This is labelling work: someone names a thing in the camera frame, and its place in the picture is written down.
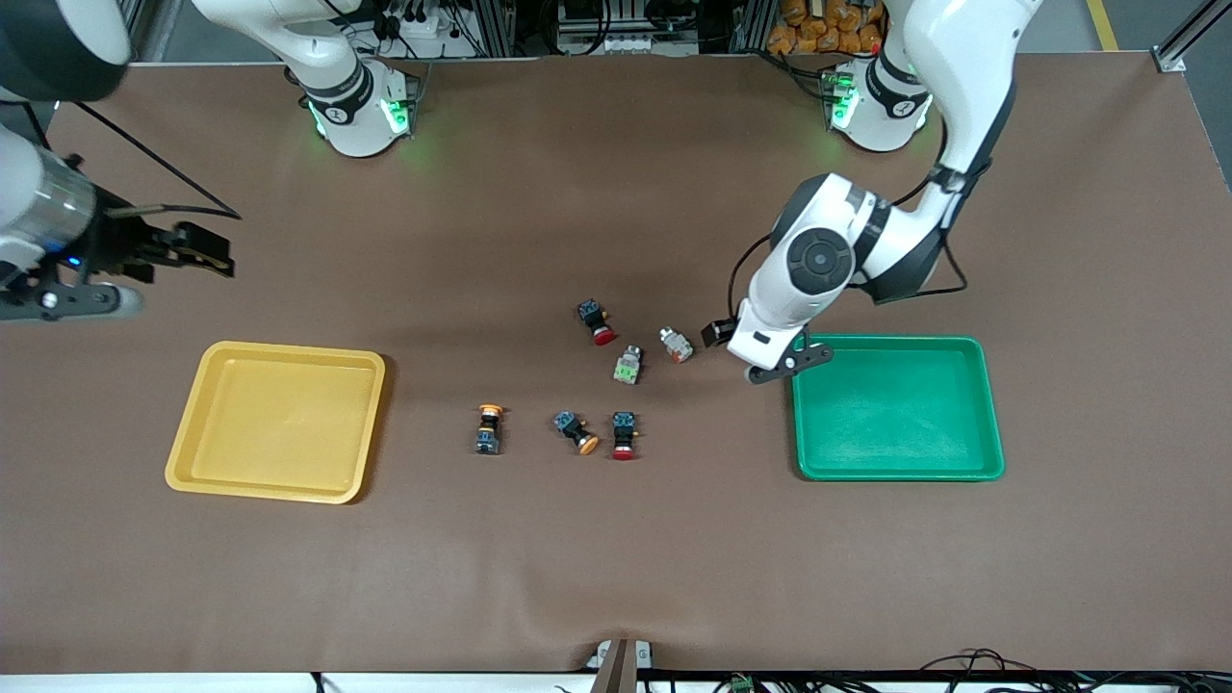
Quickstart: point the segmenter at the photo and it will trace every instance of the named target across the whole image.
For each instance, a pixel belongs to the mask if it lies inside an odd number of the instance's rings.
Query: yellow floor line
[[[1112,33],[1112,25],[1108,21],[1104,0],[1087,0],[1087,10],[1090,11],[1090,21],[1095,22],[1099,47],[1104,51],[1120,51],[1120,47],[1116,46],[1116,36]]]

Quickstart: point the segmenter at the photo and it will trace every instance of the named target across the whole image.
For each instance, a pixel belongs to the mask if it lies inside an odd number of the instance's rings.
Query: plastic tray
[[[363,483],[384,361],[219,342],[201,358],[166,462],[176,491],[345,503]]]
[[[814,481],[992,481],[1005,470],[988,369],[970,337],[813,334],[796,376],[796,457]]]

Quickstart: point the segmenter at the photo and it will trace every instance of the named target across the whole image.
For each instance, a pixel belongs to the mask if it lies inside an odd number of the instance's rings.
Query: electrical component
[[[578,303],[578,318],[590,329],[590,339],[595,346],[602,346],[616,339],[616,332],[607,327],[607,312],[594,298]]]
[[[612,459],[627,462],[637,457],[633,451],[633,439],[638,437],[637,417],[633,412],[612,414]]]
[[[625,353],[616,359],[616,371],[612,380],[618,380],[625,385],[637,385],[637,376],[642,371],[641,346],[627,346]]]
[[[479,406],[479,432],[474,437],[474,451],[480,455],[500,454],[500,414],[499,404]]]
[[[578,448],[578,453],[583,455],[594,453],[599,445],[599,437],[582,428],[586,425],[586,422],[568,409],[557,414],[552,419],[552,423],[556,424],[556,429],[561,432],[561,435],[573,440],[573,444]]]
[[[663,342],[663,345],[668,349],[668,355],[678,364],[683,364],[689,356],[692,356],[692,344],[689,343],[684,334],[670,327],[659,330],[659,342]]]

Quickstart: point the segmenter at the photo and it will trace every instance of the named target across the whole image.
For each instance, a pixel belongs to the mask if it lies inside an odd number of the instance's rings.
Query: table
[[[972,289],[814,323],[979,339],[1007,474],[841,485],[796,474],[786,387],[722,351],[670,365],[655,334],[724,312],[802,179],[909,190],[935,121],[861,153],[755,58],[442,64],[415,141],[347,160],[277,67],[133,69],[100,109],[244,215],[203,219],[238,275],[159,270],[133,321],[0,328],[0,668],[562,670],[616,635],[675,668],[975,646],[1228,668],[1232,203],[1183,78],[1145,53],[1018,75],[954,238]],[[134,202],[196,201],[71,106],[52,142]],[[611,346],[573,317],[591,296]],[[222,339],[394,364],[359,502],[166,487]],[[610,380],[628,342],[636,387]],[[509,408],[495,460],[469,451],[484,401]],[[561,408],[639,413],[643,459],[575,456]]]

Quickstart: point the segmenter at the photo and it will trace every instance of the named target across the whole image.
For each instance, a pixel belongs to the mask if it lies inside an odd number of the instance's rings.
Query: robot end effector
[[[770,234],[771,250],[732,321],[712,323],[707,345],[727,343],[752,364],[754,383],[829,360],[828,348],[796,349],[797,335],[849,286],[883,303],[914,296],[931,276],[945,238],[1013,106],[1018,41],[1040,0],[913,0],[887,37],[945,117],[947,137],[915,210],[907,212],[835,174],[804,181]]]
[[[0,4],[0,100],[101,99],[118,86],[129,58],[118,7],[95,0]],[[90,284],[106,271],[154,280],[154,265],[234,274],[227,239],[188,222],[170,231],[96,187],[76,166],[0,128],[0,321],[126,317],[136,290]],[[60,270],[75,273],[63,284]]]

